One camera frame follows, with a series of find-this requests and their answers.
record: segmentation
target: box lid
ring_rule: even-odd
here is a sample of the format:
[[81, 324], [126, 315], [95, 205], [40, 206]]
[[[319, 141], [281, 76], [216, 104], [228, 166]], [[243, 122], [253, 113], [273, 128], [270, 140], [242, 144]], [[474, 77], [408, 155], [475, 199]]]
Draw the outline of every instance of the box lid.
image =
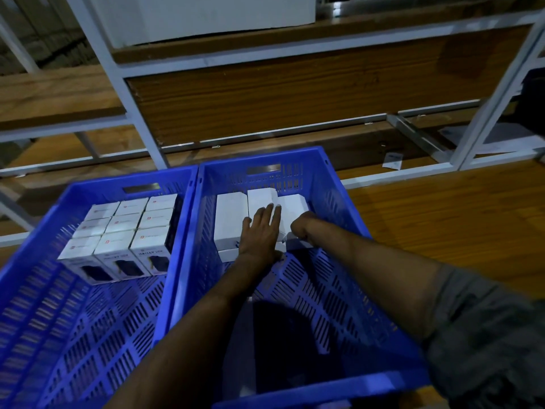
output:
[[131, 249], [165, 245], [170, 227], [155, 227], [136, 231]]
[[149, 198], [128, 199], [119, 203], [116, 215], [139, 214], [144, 211]]
[[73, 238], [66, 243], [64, 249], [60, 252], [58, 260], [66, 260], [68, 258], [87, 257], [92, 255], [100, 241], [100, 236], [85, 238]]
[[146, 205], [146, 211], [174, 208], [174, 205], [176, 204], [176, 199], [178, 199], [177, 193], [173, 193], [170, 195], [153, 196], [149, 199], [148, 204]]
[[99, 218], [97, 220], [84, 221], [78, 226], [78, 228], [72, 235], [72, 238], [83, 238], [93, 237], [95, 235], [102, 235], [104, 234], [109, 222], [110, 218]]
[[167, 227], [171, 224], [173, 213], [174, 210], [172, 208], [146, 211], [144, 215], [142, 215], [139, 229]]
[[84, 221], [96, 220], [99, 218], [110, 218], [116, 213], [116, 209], [119, 207], [119, 202], [110, 202], [108, 204], [93, 205]]
[[119, 250], [127, 250], [131, 245], [134, 234], [134, 231], [121, 231], [104, 234], [100, 238], [94, 254], [106, 254]]
[[106, 233], [131, 231], [138, 228], [141, 214], [115, 215], [106, 227]]

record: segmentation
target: blue basket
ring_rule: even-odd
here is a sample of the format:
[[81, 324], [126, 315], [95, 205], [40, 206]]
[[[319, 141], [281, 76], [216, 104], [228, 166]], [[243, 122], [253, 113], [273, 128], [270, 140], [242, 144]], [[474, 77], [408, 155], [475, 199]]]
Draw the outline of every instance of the blue basket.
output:
[[[225, 271], [213, 241], [216, 196], [259, 187], [300, 193], [320, 218], [370, 238], [321, 147], [201, 164], [171, 327]], [[429, 385], [417, 344], [323, 250], [286, 254], [253, 297], [257, 393], [219, 396], [216, 407], [308, 405]]]
[[[81, 407], [88, 400], [99, 407], [164, 336], [197, 170], [89, 180], [65, 190], [0, 274], [0, 407]], [[92, 204], [170, 193], [184, 202], [166, 275], [90, 286], [56, 261]]]

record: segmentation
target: person's right hand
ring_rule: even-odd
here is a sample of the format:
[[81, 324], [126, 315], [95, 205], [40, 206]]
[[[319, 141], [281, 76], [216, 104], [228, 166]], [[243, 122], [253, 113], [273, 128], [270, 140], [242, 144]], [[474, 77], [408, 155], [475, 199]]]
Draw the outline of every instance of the person's right hand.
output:
[[312, 240], [312, 236], [309, 233], [309, 225], [313, 221], [319, 221], [318, 217], [315, 213], [307, 211], [302, 213], [299, 218], [292, 222], [291, 228], [292, 233], [294, 233], [298, 239], [307, 241], [316, 247], [316, 243]]

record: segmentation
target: rolled-up sleeve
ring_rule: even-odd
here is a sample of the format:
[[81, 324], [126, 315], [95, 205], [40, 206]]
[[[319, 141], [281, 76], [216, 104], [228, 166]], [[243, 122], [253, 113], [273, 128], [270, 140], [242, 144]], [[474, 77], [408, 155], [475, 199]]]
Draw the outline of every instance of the rolled-up sleeve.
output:
[[467, 270], [443, 266], [423, 343], [451, 407], [545, 406], [545, 308]]

